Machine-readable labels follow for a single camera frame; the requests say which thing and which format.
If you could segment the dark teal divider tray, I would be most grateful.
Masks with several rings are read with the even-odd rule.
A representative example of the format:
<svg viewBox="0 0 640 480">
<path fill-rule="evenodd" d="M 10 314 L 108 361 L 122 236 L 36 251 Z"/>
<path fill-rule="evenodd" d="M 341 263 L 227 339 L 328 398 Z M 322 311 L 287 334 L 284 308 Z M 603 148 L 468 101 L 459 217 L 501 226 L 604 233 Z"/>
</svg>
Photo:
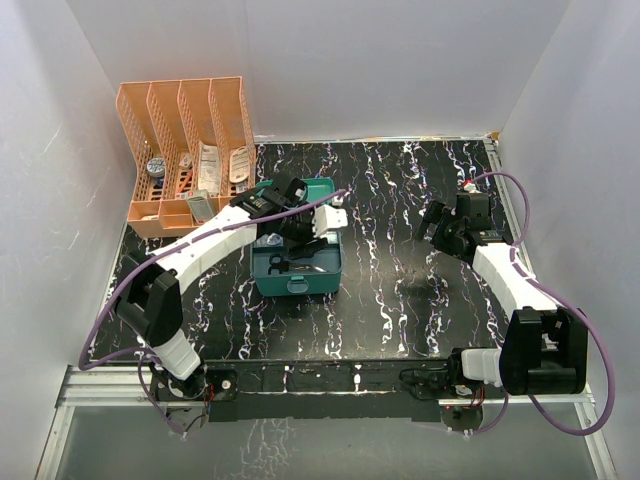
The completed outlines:
<svg viewBox="0 0 640 480">
<path fill-rule="evenodd" d="M 342 269 L 342 248 L 337 233 L 323 237 L 326 245 L 311 256 L 296 258 L 276 237 L 277 243 L 265 237 L 251 245 L 251 273 L 255 277 L 285 274 L 337 274 Z"/>
</svg>

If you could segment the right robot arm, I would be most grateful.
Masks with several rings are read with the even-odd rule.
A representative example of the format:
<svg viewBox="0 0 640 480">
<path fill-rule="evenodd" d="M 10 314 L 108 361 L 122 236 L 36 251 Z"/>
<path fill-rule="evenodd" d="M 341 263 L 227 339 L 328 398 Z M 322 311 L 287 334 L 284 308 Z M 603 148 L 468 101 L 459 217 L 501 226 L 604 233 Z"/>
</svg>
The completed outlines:
<svg viewBox="0 0 640 480">
<path fill-rule="evenodd" d="M 466 397 L 482 383 L 511 395 L 578 394 L 586 383 L 588 330 L 567 308 L 531 285 L 515 247 L 493 229 L 484 193 L 460 192 L 454 207 L 428 204 L 415 233 L 466 264 L 486 282 L 509 318 L 498 348 L 458 348 L 447 388 Z"/>
</svg>

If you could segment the teal medicine kit box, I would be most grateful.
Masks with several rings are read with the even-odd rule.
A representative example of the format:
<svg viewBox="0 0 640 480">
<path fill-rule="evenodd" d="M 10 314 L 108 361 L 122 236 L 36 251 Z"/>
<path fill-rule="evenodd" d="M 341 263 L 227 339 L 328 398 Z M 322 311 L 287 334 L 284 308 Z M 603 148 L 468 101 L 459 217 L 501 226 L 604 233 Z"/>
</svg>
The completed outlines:
<svg viewBox="0 0 640 480">
<path fill-rule="evenodd" d="M 261 295 L 330 294 L 339 290 L 342 273 L 341 236 L 328 230 L 312 237 L 314 211 L 260 224 L 251 245 L 250 271 Z"/>
</svg>

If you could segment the black scissors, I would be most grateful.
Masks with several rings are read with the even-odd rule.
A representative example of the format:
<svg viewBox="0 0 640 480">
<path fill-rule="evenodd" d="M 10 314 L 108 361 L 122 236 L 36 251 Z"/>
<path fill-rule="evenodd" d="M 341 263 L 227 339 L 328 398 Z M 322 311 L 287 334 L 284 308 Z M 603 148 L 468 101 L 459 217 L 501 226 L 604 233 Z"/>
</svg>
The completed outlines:
<svg viewBox="0 0 640 480">
<path fill-rule="evenodd" d="M 287 260 L 283 255 L 278 253 L 271 254 L 269 257 L 269 275 L 281 275 L 287 272 L 304 272 L 312 270 L 312 265 Z"/>
</svg>

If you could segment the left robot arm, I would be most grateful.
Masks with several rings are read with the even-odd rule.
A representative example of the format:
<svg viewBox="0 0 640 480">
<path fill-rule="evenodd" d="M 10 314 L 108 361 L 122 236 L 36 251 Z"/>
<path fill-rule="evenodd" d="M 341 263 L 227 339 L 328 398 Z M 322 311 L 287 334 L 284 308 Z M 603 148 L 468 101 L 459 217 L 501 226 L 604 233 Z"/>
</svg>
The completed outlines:
<svg viewBox="0 0 640 480">
<path fill-rule="evenodd" d="M 181 239 L 132 260 L 108 309 L 142 338 L 166 375 L 164 384 L 182 397 L 197 398 L 207 383 L 204 362 L 182 329 L 183 294 L 220 261 L 264 236 L 278 235 L 303 257 L 326 246 L 329 234 L 348 223 L 344 193 L 311 201 L 308 190 L 304 180 L 281 173 L 235 196 Z"/>
</svg>

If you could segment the clear small packet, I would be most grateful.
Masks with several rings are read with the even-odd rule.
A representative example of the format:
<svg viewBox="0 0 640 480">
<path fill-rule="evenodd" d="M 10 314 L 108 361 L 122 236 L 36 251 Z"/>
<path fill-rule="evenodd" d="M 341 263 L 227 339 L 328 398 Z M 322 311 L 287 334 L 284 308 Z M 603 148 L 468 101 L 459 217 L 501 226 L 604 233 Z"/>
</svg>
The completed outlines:
<svg viewBox="0 0 640 480">
<path fill-rule="evenodd" d="M 267 247 L 281 247 L 284 245 L 284 239 L 279 234 L 272 233 L 266 236 L 264 243 Z"/>
</svg>

